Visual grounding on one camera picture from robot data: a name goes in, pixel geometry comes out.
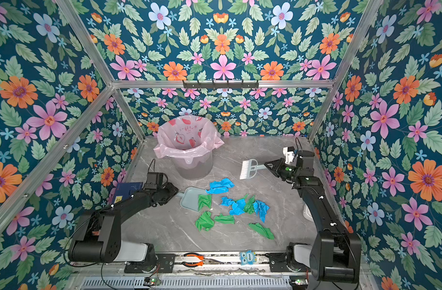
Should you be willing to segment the pale green dustpan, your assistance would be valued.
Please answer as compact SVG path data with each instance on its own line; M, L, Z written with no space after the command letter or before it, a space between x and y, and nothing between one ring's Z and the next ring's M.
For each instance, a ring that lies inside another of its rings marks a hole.
M183 209L191 210L198 212L199 211L199 197L207 196L206 190L196 188L196 187L188 187L184 192L179 192L176 194L176 197L180 198L180 206Z

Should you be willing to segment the pale green hand brush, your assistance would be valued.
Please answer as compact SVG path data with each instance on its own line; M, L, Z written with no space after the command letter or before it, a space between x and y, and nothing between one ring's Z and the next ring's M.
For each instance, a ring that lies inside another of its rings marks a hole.
M254 178L259 170L266 169L264 164L260 164L255 159L249 159L242 162L240 179L247 180Z

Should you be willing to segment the blue paper scrap top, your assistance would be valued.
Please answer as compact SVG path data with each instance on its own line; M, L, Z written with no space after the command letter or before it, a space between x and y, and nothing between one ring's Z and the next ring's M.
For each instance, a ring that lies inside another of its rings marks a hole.
M224 178L221 181L213 181L210 183L210 188L205 192L209 195L218 195L227 193L229 189L234 187L234 183L229 178Z

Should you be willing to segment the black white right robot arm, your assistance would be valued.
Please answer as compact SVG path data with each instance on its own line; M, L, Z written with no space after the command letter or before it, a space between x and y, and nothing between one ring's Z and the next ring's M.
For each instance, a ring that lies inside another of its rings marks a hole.
M309 290L356 290L360 285L362 243L337 216L322 181L314 175L314 152L289 146L283 154L264 165L298 192L317 230L313 245L289 244L285 253L287 268L306 271Z

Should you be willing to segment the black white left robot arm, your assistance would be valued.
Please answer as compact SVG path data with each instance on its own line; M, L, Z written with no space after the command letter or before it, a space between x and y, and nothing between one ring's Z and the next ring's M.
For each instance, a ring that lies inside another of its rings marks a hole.
M153 245L126 242L121 226L132 216L151 207L167 204L179 189L164 173L150 172L147 181L133 183L135 190L103 209L84 211L72 234L68 259L71 262L144 262L156 265Z

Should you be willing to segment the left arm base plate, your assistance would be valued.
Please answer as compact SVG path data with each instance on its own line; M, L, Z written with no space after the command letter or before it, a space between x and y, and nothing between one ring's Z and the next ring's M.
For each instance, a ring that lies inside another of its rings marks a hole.
M175 254L157 253L146 257L142 262L128 262L124 268L126 274L172 273L175 266Z

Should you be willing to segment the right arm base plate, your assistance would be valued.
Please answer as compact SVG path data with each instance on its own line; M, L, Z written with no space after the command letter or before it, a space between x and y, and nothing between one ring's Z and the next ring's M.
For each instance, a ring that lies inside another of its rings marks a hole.
M272 273L307 273L310 268L306 265L293 262L286 253L266 253L269 259L269 268Z

